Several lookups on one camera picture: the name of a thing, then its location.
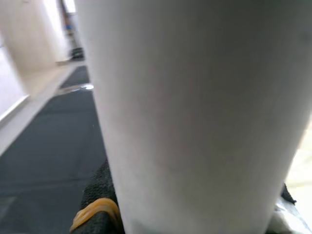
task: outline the white cylinder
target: white cylinder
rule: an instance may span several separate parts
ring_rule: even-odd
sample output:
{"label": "white cylinder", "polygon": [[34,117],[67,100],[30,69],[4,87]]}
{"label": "white cylinder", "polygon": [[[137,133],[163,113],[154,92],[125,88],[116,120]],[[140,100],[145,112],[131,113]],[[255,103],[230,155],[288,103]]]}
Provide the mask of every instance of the white cylinder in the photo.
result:
{"label": "white cylinder", "polygon": [[310,113],[311,3],[76,3],[126,233],[264,233]]}

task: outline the yellow rubber band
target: yellow rubber band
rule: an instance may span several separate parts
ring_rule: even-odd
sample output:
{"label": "yellow rubber band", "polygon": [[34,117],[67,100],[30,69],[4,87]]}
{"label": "yellow rubber band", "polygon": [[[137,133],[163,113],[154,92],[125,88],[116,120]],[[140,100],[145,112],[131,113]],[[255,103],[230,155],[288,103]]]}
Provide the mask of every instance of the yellow rubber band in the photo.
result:
{"label": "yellow rubber band", "polygon": [[73,220],[73,225],[70,228],[70,231],[72,232],[74,229],[76,229],[77,227],[88,221],[90,218],[92,218],[97,212],[101,211],[106,212],[109,215],[114,226],[118,230],[120,230],[121,216],[118,206],[116,205],[116,203],[114,203],[113,200],[109,198],[99,198],[98,200],[95,200],[94,202],[90,203],[87,207],[85,207],[76,214]]}

